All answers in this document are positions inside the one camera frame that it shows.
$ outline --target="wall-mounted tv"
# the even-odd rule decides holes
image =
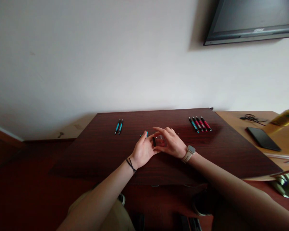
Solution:
[[[220,0],[204,46],[289,37],[289,0]]]

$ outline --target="hand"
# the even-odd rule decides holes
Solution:
[[[153,148],[153,150],[168,153],[179,159],[182,159],[185,156],[187,152],[187,146],[180,139],[180,137],[178,137],[172,128],[170,129],[166,127],[165,129],[162,129],[159,127],[153,127],[153,129],[157,131],[153,135],[154,137],[163,135],[168,143],[167,147],[156,146]]]
[[[164,145],[163,140],[156,140],[160,145]],[[138,169],[145,165],[152,156],[159,153],[158,150],[153,150],[153,135],[147,137],[147,132],[145,131],[141,138],[135,145],[133,153],[129,156],[132,161],[132,165],[134,169]]]

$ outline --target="white wall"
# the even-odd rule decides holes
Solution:
[[[201,47],[206,2],[0,0],[0,127],[67,138],[98,112],[288,109],[289,39]]]

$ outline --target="black pen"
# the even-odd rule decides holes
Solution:
[[[197,121],[201,124],[201,126],[203,127],[203,129],[207,132],[208,130],[205,128],[204,124],[202,123],[202,121],[196,116]]]
[[[200,126],[200,124],[198,123],[198,121],[195,119],[195,117],[193,117],[193,121],[194,121],[195,124],[199,127],[199,129],[203,132],[202,127]]]
[[[120,125],[120,121],[121,121],[121,120],[119,120],[119,122],[118,122],[118,125],[117,125],[117,128],[116,128],[115,134],[117,134],[117,132],[118,132],[118,128],[119,128],[119,125]]]
[[[192,121],[192,119],[191,119],[191,118],[189,118],[189,121],[190,121],[190,123],[192,124],[192,126],[195,128],[196,132],[198,132],[198,133],[199,133],[199,130],[198,130],[198,128],[196,127],[195,123]]]
[[[122,125],[123,125],[123,120],[121,121],[121,125],[120,125],[120,129],[119,129],[118,135],[120,135],[120,133],[121,133]]]
[[[203,119],[203,117],[201,117],[201,120],[204,122],[204,124],[208,127],[208,129],[210,131],[212,131],[212,129],[210,128],[210,126],[208,125],[208,123]]]

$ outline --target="black phone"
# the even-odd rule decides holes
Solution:
[[[274,151],[281,151],[281,148],[278,147],[278,145],[262,129],[248,127],[246,130],[251,134],[260,147]]]

